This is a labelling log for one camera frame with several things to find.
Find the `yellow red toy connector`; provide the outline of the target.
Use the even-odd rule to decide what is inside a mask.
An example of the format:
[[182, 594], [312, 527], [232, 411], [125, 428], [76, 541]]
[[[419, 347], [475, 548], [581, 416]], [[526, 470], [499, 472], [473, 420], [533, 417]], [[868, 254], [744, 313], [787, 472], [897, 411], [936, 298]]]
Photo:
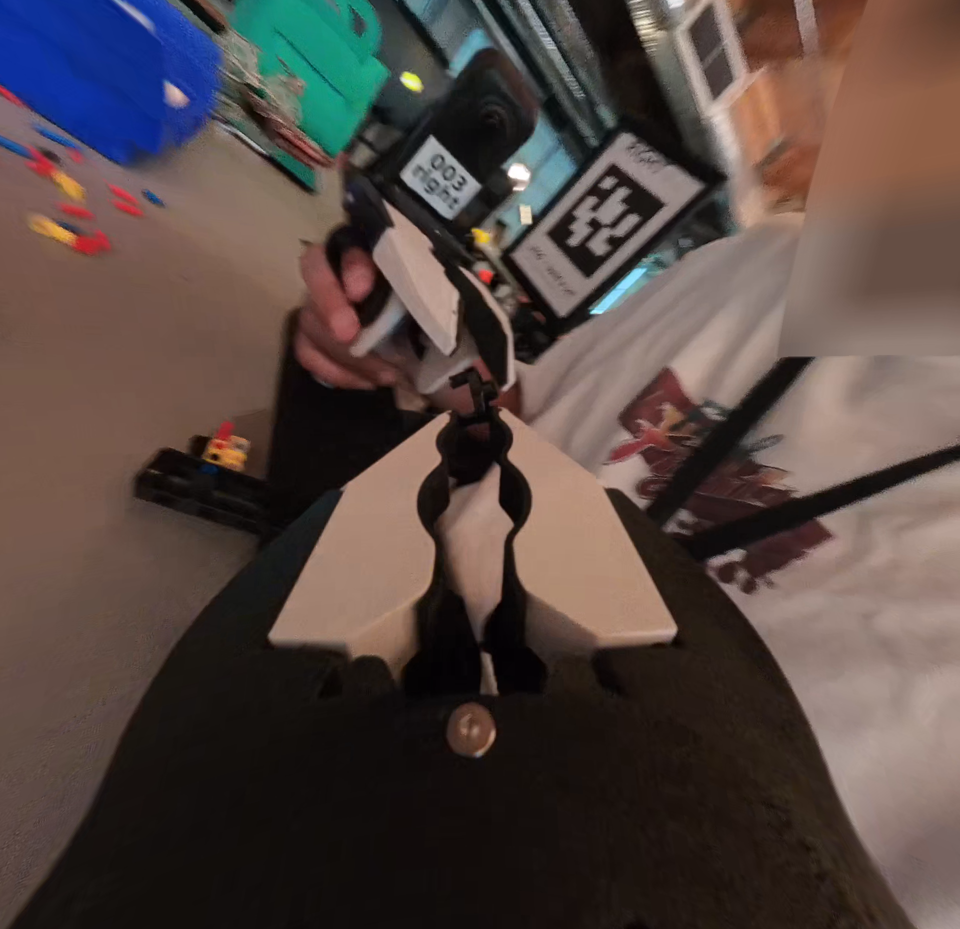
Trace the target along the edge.
[[76, 232], [63, 223], [40, 214], [30, 214], [26, 218], [27, 226], [33, 233], [80, 255], [95, 257], [112, 250], [112, 243], [105, 233], [96, 231], [93, 234]]

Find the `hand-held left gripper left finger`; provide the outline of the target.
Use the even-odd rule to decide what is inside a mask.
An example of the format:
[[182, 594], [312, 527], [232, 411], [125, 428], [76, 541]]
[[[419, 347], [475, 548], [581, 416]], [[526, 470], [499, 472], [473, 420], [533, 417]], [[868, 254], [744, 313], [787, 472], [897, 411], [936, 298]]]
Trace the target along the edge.
[[418, 510], [442, 463], [436, 417], [342, 490], [269, 632], [272, 647], [409, 661], [460, 647], [460, 599]]

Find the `blue plastic bin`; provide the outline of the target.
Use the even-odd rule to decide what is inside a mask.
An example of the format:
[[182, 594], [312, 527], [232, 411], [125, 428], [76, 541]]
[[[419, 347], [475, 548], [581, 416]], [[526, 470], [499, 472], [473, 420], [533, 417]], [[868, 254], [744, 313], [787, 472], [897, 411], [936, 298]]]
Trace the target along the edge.
[[204, 130], [221, 59], [169, 0], [1, 0], [2, 87], [119, 165]]

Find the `black toy brick frame assembly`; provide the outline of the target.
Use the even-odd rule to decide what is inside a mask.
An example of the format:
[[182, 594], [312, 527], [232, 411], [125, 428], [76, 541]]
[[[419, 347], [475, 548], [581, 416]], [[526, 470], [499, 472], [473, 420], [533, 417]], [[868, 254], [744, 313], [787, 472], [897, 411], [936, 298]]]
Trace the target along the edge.
[[136, 500], [252, 535], [261, 541], [283, 530], [264, 479], [248, 472], [251, 443], [222, 422], [195, 435], [186, 450], [159, 449], [136, 473]]

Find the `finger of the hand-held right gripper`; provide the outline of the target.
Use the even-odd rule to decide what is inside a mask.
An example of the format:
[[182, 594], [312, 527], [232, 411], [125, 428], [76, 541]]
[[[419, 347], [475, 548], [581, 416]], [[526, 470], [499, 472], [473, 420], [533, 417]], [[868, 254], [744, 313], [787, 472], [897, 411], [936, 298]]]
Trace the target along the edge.
[[373, 262], [416, 325], [444, 356], [458, 346], [460, 296], [434, 244], [395, 207], [373, 245]]
[[423, 354], [414, 373], [420, 395], [435, 395], [452, 386], [452, 378], [486, 367], [500, 391], [517, 381], [513, 330], [509, 317], [487, 286], [471, 271], [445, 264], [425, 315], [416, 315]]

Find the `person's right hand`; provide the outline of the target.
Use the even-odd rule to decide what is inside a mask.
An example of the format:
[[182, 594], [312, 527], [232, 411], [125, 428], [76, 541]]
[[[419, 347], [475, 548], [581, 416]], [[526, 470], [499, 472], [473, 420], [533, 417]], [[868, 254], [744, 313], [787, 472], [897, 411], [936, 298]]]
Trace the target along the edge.
[[343, 251], [341, 267], [336, 270], [325, 246], [306, 242], [299, 264], [305, 287], [293, 343], [299, 364], [328, 388], [413, 393], [402, 357], [356, 357], [351, 352], [361, 331], [358, 306], [371, 294], [379, 275], [372, 257], [361, 248], [350, 247]]

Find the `scattered small toy pieces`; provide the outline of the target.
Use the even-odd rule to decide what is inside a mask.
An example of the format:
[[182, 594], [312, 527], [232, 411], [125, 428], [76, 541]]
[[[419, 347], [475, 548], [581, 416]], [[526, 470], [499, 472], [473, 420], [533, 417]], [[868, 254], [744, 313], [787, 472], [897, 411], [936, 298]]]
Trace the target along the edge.
[[112, 249], [100, 256], [112, 252], [114, 247], [110, 237], [103, 229], [96, 226], [98, 215], [90, 207], [87, 188], [67, 171], [67, 164], [72, 164], [76, 168], [86, 164], [86, 151], [72, 138], [44, 123], [34, 121], [30, 127], [35, 136], [40, 141], [46, 142], [47, 145], [22, 143], [7, 135], [1, 137], [3, 154], [19, 159], [29, 173], [52, 185], [57, 192], [53, 215], [37, 212], [31, 212], [28, 215], [39, 214], [48, 217], [84, 234], [93, 234], [98, 230], [102, 231], [110, 240]]

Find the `teal green bag-shaped container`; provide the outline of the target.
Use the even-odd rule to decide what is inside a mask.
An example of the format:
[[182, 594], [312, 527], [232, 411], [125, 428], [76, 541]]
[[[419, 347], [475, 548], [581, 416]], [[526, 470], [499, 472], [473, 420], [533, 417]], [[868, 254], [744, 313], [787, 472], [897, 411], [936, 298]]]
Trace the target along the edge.
[[369, 0], [234, 0], [233, 30], [258, 48], [267, 78], [303, 84], [300, 129], [328, 156], [349, 147], [390, 80]]

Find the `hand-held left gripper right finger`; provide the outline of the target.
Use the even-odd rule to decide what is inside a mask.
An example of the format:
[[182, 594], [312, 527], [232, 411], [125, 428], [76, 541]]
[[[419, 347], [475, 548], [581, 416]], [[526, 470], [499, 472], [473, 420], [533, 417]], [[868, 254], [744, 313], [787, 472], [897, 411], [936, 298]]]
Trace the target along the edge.
[[537, 654], [670, 643], [678, 625], [605, 488], [508, 411], [498, 488], [489, 490], [500, 584], [488, 634]]

